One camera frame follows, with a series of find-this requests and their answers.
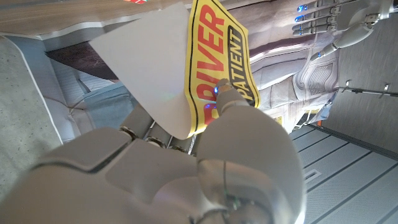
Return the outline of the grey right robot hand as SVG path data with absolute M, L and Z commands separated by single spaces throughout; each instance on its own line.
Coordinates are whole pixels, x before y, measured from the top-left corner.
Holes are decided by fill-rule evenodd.
M 227 79 L 196 155 L 140 139 L 139 110 L 42 156 L 1 203 L 2 223 L 303 223 L 303 167 L 285 129 Z

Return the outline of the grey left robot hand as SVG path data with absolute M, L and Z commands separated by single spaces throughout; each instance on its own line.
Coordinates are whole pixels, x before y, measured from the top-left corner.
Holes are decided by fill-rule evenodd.
M 313 54 L 311 61 L 367 38 L 374 26 L 397 12 L 396 0 L 316 0 L 297 8 L 293 35 L 341 32 L 341 37 Z

